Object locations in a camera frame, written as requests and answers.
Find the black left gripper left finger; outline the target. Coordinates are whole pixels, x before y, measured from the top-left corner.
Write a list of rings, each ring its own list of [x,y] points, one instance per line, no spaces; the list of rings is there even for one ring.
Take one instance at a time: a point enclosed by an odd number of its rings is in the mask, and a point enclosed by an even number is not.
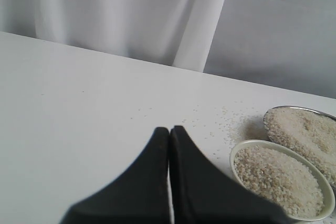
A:
[[[136,160],[105,188],[72,205],[61,223],[170,223],[169,134],[157,127]]]

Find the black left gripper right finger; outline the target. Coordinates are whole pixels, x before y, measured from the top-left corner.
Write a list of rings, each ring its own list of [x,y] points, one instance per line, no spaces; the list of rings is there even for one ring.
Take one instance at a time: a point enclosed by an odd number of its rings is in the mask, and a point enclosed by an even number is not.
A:
[[[293,223],[276,204],[213,165],[182,126],[170,133],[170,183],[175,223]]]

